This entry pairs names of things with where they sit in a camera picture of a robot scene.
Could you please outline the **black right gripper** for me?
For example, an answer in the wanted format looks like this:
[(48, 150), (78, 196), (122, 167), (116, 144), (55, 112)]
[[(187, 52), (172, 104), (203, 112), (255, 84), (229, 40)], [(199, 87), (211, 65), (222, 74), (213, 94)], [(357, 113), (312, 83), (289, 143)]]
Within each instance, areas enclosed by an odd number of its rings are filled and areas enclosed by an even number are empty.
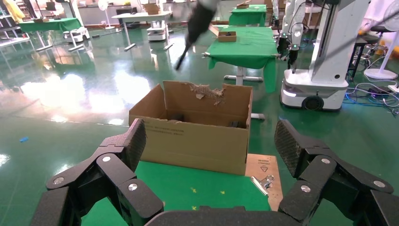
[(208, 30), (208, 27), (216, 12), (216, 1), (197, 1), (187, 23), (188, 33), (185, 37), (186, 45), (183, 53), (181, 54), (174, 67), (176, 71), (180, 70), (181, 65), (191, 45), (193, 45), (198, 40), (201, 34)]

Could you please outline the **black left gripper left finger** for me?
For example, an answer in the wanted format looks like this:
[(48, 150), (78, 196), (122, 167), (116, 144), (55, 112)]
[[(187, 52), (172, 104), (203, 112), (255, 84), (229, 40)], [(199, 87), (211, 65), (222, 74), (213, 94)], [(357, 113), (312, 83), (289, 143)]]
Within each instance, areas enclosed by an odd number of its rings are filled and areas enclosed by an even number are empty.
[(79, 164), (46, 184), (31, 220), (33, 226), (79, 226), (102, 199), (108, 199), (129, 226), (143, 226), (164, 210), (160, 198), (136, 175), (146, 145), (144, 120), (103, 140)]

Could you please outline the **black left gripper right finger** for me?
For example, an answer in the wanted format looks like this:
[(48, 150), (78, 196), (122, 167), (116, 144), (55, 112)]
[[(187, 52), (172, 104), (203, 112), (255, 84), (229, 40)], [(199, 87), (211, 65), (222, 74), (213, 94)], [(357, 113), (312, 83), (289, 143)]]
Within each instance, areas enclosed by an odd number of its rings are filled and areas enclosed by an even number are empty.
[(356, 226), (396, 226), (399, 198), (385, 180), (339, 158), (323, 141), (277, 123), (274, 143), (296, 183), (279, 212), (307, 226), (322, 200), (333, 203)]

